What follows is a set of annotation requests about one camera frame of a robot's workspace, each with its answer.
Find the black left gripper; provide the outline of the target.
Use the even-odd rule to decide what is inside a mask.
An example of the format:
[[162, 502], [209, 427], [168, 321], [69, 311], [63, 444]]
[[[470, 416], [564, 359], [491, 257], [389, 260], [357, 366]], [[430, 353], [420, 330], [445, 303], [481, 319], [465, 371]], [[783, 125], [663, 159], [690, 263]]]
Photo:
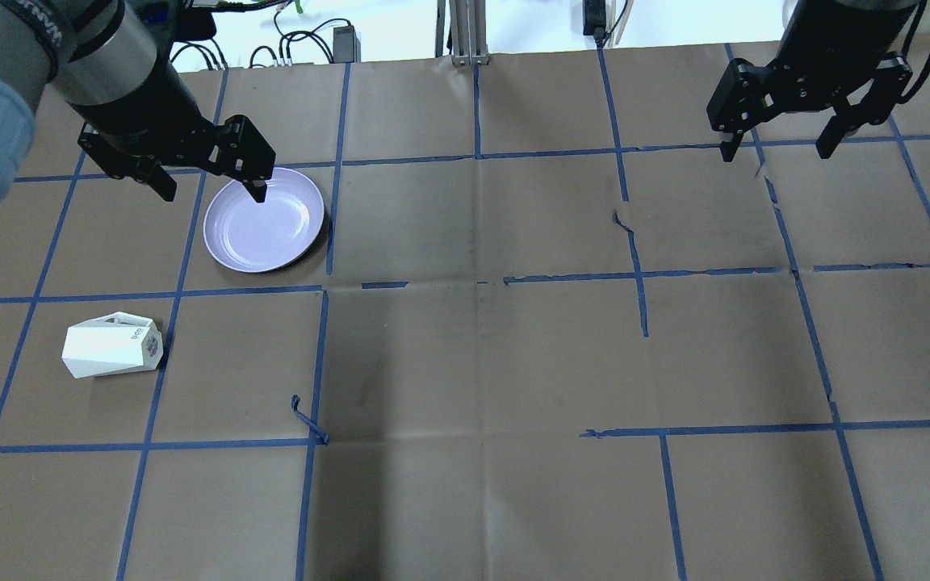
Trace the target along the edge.
[[113, 136], [85, 124], [77, 139], [85, 154], [107, 176], [148, 185], [162, 201], [176, 199], [177, 182], [165, 168], [196, 168], [241, 181], [256, 203], [266, 201], [276, 153], [248, 115], [221, 124], [206, 119], [186, 127]]

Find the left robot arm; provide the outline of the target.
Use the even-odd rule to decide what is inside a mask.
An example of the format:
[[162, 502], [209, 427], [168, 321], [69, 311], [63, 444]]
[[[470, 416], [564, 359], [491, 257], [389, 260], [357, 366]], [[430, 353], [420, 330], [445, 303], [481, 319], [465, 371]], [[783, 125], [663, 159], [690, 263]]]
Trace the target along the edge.
[[203, 117], [170, 62], [184, 40], [215, 34], [228, 1], [0, 1], [0, 202], [36, 136], [45, 88], [82, 118], [82, 151], [108, 177], [173, 201], [171, 168], [233, 179], [265, 202], [274, 149], [244, 115]]

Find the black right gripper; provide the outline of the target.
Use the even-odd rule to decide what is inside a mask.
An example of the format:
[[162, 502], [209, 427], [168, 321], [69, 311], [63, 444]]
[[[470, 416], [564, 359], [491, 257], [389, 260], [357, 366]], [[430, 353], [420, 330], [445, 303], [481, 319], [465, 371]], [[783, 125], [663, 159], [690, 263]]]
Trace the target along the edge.
[[902, 102], [914, 73], [901, 52], [887, 52], [878, 61], [840, 58], [823, 65], [775, 60], [757, 66], [735, 58], [707, 104], [707, 117], [720, 137], [724, 162], [735, 160], [744, 133], [779, 115], [831, 111], [815, 142], [817, 155], [830, 159], [849, 133], [879, 125]]

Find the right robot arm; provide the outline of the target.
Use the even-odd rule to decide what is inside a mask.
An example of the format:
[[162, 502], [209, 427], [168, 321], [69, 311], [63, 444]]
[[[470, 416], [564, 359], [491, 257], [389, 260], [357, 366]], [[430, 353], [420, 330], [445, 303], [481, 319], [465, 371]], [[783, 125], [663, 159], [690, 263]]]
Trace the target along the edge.
[[721, 136], [721, 158], [733, 161], [746, 133], [782, 114], [834, 111], [817, 137], [828, 159], [861, 126], [879, 125], [907, 103], [930, 74], [907, 62], [925, 10], [923, 1], [798, 1], [776, 56], [764, 66], [728, 62], [708, 104]]

